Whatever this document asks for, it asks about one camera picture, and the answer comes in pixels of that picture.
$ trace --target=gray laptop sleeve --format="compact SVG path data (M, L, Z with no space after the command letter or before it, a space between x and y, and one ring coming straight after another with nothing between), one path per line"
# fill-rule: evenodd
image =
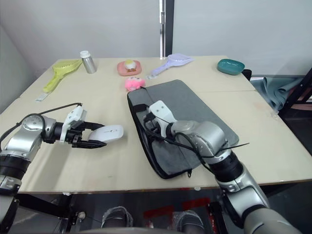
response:
M224 131L231 146L238 143L237 134L180 80L129 92L129 108L140 141L151 166L160 177L168 179L184 172L188 172L190 176L192 169L199 166L200 161L194 152L156 139L145 131L143 119L148 114L148 107L158 100L168 106L175 119L211 121Z

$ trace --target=dustpan handle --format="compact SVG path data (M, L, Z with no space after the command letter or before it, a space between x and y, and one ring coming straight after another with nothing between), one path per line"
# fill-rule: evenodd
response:
M160 67L152 70L151 74L152 76L157 76L159 73L167 70L170 67L170 63L166 62L164 65L161 65Z
M53 78L47 83L47 85L43 88L45 93L49 93L53 91L60 81L59 74L55 73Z

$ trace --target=white wall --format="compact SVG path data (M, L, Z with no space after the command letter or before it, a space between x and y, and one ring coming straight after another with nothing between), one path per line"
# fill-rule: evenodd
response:
M0 113L33 81L32 70L0 25Z
M81 50L159 56L159 0L1 0L0 20L37 76Z
M255 75L305 75L312 0L177 0L173 52L227 55Z

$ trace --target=teal bowl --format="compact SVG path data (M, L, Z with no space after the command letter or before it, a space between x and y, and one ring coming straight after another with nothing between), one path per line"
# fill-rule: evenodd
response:
M226 73L226 74L230 74L230 75L238 75L239 73L241 73L245 68L245 65L242 62L239 61L235 61L232 59L221 59L218 62L218 66L217 69L220 72Z

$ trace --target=yellow dustpan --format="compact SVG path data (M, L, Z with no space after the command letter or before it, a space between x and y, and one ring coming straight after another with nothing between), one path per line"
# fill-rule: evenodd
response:
M78 59L78 60L65 60L53 65L52 68L54 70L54 77L43 88L43 91L45 93L52 92L57 87L60 80L63 79L66 74L79 68L81 63L82 61Z

